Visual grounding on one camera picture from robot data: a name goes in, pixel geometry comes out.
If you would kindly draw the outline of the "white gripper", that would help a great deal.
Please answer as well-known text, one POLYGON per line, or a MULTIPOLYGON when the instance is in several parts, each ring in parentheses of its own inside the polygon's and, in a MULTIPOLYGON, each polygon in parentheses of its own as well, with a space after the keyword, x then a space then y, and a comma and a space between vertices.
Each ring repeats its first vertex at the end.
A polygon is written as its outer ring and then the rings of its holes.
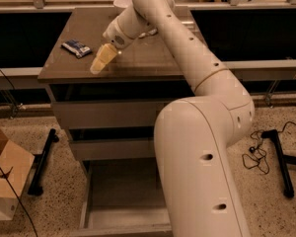
POLYGON ((134 41, 135 27, 130 21, 116 17, 103 33, 108 43, 103 44, 90 67, 92 74, 100 73, 116 56, 118 49, 125 49, 134 41))

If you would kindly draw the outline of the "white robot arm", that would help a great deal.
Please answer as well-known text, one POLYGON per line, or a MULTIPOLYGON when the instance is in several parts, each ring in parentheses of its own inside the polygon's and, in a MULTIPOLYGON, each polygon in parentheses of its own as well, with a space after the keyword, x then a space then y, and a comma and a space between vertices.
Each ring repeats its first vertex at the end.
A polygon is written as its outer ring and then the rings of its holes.
POLYGON ((226 151, 250 129, 252 97, 174 13, 173 0, 132 0, 107 27, 90 70, 154 27, 185 77, 192 97, 159 113, 154 147, 174 237, 251 237, 226 151))

